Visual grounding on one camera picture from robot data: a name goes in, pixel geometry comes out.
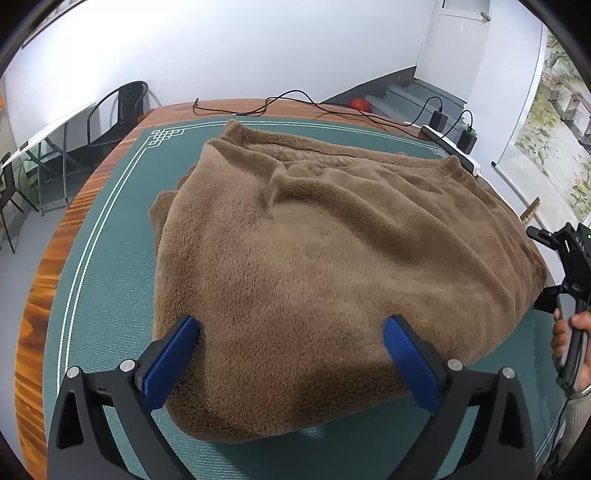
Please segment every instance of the power adapter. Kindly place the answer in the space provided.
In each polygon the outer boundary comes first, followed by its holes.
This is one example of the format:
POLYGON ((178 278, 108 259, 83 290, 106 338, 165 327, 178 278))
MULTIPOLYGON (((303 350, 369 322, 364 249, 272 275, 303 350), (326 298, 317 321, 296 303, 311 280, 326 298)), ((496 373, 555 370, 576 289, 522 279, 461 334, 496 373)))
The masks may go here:
POLYGON ((431 116, 431 120, 429 120, 429 126, 436 132, 443 132, 443 128, 446 126, 446 123, 447 115, 444 115, 441 112, 441 108, 439 110, 435 110, 431 116))
POLYGON ((457 141, 457 149, 464 152, 466 155, 469 155, 474 148, 476 140, 477 138, 476 135, 472 133, 472 128, 468 127, 468 129, 464 130, 460 135, 460 140, 457 141))

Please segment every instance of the wooden table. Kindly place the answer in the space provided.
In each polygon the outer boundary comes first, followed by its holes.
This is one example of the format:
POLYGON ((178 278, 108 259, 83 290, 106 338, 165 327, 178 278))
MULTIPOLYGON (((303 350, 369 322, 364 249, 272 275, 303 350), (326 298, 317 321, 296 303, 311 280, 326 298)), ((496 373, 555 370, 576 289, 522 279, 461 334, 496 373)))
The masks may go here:
MULTIPOLYGON (((231 111, 250 111, 263 104, 262 100, 211 100, 200 102, 207 108, 220 108, 231 111)), ((111 176, 117 162, 125 155, 130 146, 147 128, 160 127, 174 122, 182 122, 195 117, 219 116, 219 113, 198 111, 193 113, 192 103, 163 106, 152 111, 125 139, 111 152, 103 163, 91 175, 76 196, 59 226, 33 280, 31 291, 22 316, 21 330, 18 338, 17 358, 15 366, 15 406, 17 415, 18 435, 21 441, 25 466, 35 480, 47 478, 47 443, 43 419, 42 371, 43 352, 47 334, 47 323, 57 283, 66 258, 74 244, 76 234, 90 210, 96 195, 111 176)), ((354 112, 353 110, 328 106, 333 112, 354 112)), ((375 127, 383 130, 412 136, 420 134, 415 127, 379 127, 370 120, 360 116, 344 116, 324 113, 311 105, 278 100, 269 106, 265 116, 281 116, 289 118, 322 119, 344 122, 363 127, 375 127)))

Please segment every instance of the stairs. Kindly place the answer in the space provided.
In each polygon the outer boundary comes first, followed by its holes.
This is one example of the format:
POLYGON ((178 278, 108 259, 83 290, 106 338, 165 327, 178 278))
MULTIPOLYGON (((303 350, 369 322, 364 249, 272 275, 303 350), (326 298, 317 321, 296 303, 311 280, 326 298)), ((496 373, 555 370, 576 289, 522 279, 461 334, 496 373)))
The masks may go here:
MULTIPOLYGON (((406 87, 393 83, 388 86, 383 98, 368 95, 365 99, 372 106, 373 113, 387 116, 396 121, 411 122, 421 111, 425 100, 434 95, 439 96, 443 102, 443 113, 448 117, 447 125, 443 132, 447 132, 460 113, 462 113, 465 102, 451 93, 435 87, 435 85, 417 79, 414 79, 406 87)), ((431 100, 415 123, 419 126, 427 125, 433 111, 438 110, 438 108, 439 101, 436 99, 431 100)), ((448 135, 448 138, 453 142, 457 142, 462 130, 466 127, 467 125, 460 121, 448 135)))

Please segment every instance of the person's arm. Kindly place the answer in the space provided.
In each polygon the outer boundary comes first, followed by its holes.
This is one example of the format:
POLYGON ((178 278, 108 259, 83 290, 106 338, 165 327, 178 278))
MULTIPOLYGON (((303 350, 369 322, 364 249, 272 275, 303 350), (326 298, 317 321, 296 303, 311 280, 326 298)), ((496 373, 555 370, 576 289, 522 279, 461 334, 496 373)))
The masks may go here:
MULTIPOLYGON (((554 312, 554 336, 552 338, 552 354, 555 358, 560 358, 566 351, 569 342, 569 329, 564 319, 560 318, 558 309, 554 312)), ((573 327, 580 330, 587 330, 591 338, 591 312, 583 312, 574 315, 571 319, 573 327)), ((583 391, 591 384, 591 342, 587 346, 587 355, 581 369, 578 391, 583 391)), ((560 445, 558 458, 563 460, 570 452, 581 435, 585 425, 591 416, 591 395, 575 400, 570 400, 566 405, 566 427, 560 445)))

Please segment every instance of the beige knit sleeve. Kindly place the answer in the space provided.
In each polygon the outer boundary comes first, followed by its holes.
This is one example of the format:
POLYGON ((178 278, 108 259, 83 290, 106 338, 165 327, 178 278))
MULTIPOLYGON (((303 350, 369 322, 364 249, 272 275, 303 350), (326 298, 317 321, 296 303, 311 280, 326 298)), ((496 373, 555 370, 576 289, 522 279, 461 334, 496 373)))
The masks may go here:
POLYGON ((591 395, 569 401, 566 405, 565 415, 566 427, 558 453, 560 460, 563 460, 569 454, 585 425, 587 425, 589 416, 591 416, 591 395))

